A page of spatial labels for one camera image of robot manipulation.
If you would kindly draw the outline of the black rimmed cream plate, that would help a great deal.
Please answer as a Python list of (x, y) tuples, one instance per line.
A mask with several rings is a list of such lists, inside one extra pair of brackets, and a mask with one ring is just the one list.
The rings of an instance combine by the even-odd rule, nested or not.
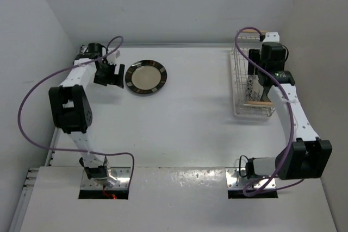
[(167, 81), (167, 70), (154, 60), (141, 60), (129, 66), (125, 74), (128, 89), (142, 96), (158, 92)]

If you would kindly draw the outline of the blue floral plate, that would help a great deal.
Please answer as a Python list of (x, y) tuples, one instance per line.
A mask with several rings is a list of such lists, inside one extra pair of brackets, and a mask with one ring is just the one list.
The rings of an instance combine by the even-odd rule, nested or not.
[(246, 100), (260, 102), (262, 100), (264, 88), (259, 83), (257, 75), (248, 75), (246, 82)]

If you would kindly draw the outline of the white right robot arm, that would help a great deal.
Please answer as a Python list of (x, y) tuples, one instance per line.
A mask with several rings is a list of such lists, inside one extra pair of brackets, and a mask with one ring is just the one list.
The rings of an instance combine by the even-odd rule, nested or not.
[(279, 42), (263, 42), (249, 61), (256, 67), (263, 98), (274, 106), (287, 145), (274, 158), (281, 180), (320, 178), (332, 153), (332, 145), (313, 129), (297, 97), (295, 80), (284, 69), (288, 50)]

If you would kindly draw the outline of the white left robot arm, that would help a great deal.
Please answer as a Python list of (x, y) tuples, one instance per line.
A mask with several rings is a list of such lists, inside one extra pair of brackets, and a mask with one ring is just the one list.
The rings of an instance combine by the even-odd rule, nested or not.
[(95, 84), (124, 87), (125, 66), (115, 59), (103, 57), (106, 47), (100, 43), (88, 44), (74, 60), (74, 68), (57, 87), (49, 89), (49, 101), (54, 125), (67, 134), (81, 154), (79, 160), (89, 180), (103, 187), (112, 187), (117, 176), (112, 174), (106, 156), (96, 154), (97, 147), (90, 135), (93, 115), (85, 89), (90, 81)]

